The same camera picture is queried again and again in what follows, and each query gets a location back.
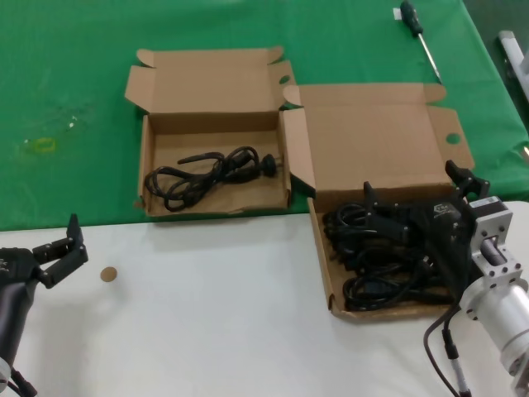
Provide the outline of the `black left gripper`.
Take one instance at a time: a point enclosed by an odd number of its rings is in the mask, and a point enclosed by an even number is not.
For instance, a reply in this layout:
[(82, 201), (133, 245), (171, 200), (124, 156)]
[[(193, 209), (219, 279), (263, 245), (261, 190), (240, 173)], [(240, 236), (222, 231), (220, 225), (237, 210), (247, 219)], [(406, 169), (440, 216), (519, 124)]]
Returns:
[[(38, 246), (1, 249), (1, 358), (14, 361), (38, 281), (51, 289), (88, 261), (78, 216), (72, 213), (66, 238)], [(43, 270), (40, 265), (52, 262)]]

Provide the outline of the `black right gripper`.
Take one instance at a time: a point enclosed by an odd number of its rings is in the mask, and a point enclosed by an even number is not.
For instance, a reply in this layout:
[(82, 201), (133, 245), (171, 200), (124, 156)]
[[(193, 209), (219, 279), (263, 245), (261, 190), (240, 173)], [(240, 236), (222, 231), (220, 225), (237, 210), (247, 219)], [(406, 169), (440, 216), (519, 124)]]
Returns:
[[(488, 197), (490, 183), (467, 168), (448, 160), (445, 171), (455, 186), (454, 197), (477, 199)], [(395, 206), (384, 206), (366, 181), (363, 185), (365, 228), (396, 242), (409, 242), (408, 225), (399, 222)], [(461, 211), (449, 201), (419, 201), (409, 205), (408, 219), (418, 232), (427, 256), (443, 280), (444, 286), (460, 300), (475, 279), (474, 262), (470, 252), (469, 226)]]

